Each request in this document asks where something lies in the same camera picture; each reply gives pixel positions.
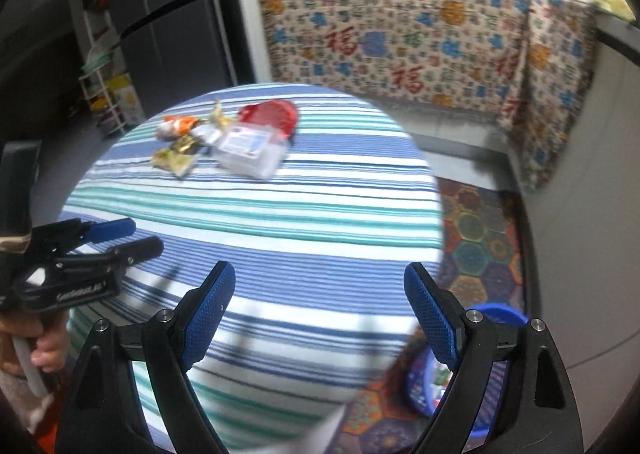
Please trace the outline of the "person's left hand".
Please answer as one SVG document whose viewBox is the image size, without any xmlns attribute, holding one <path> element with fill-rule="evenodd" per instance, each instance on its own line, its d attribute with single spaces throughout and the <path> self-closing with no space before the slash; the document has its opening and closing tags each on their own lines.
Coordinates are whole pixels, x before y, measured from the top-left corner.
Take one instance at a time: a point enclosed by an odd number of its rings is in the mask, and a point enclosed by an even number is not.
<svg viewBox="0 0 640 454">
<path fill-rule="evenodd" d="M 23 368 L 17 359 L 12 338 L 34 339 L 30 362 L 46 373 L 62 370 L 70 351 L 67 322 L 70 313 L 58 311 L 44 321 L 35 315 L 12 311 L 1 315 L 1 369 L 14 376 L 23 376 Z"/>
</svg>

